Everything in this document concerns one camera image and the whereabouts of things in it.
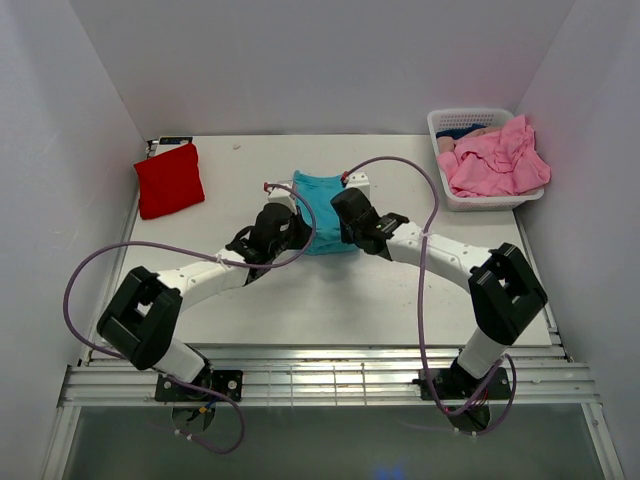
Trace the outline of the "teal t shirt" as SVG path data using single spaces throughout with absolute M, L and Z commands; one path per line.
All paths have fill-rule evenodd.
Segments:
M 305 254 L 319 256 L 356 251 L 354 244 L 342 241 L 340 221 L 331 206 L 331 200 L 343 190 L 341 176 L 317 177 L 296 170 L 293 183 L 295 190 L 311 207 L 316 219 L 316 233 Z

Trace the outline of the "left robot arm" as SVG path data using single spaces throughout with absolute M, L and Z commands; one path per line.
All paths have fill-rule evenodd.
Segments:
M 301 250 L 312 229 L 300 208 L 268 203 L 211 261 L 159 273 L 130 270 L 100 317 L 98 334 L 139 370 L 177 379 L 190 399 L 212 387 L 208 360 L 175 336 L 179 315 L 227 290 L 245 287 L 271 270 L 284 252 Z

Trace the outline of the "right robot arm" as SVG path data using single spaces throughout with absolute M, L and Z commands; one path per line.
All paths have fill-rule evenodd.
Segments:
M 369 255 L 416 267 L 448 280 L 470 295 L 476 329 L 450 367 L 421 385 L 432 385 L 442 399 L 476 396 L 491 369 L 543 310 L 548 296 L 519 247 L 475 247 L 427 234 L 409 218 L 380 215 L 357 188 L 331 200 L 341 238 Z

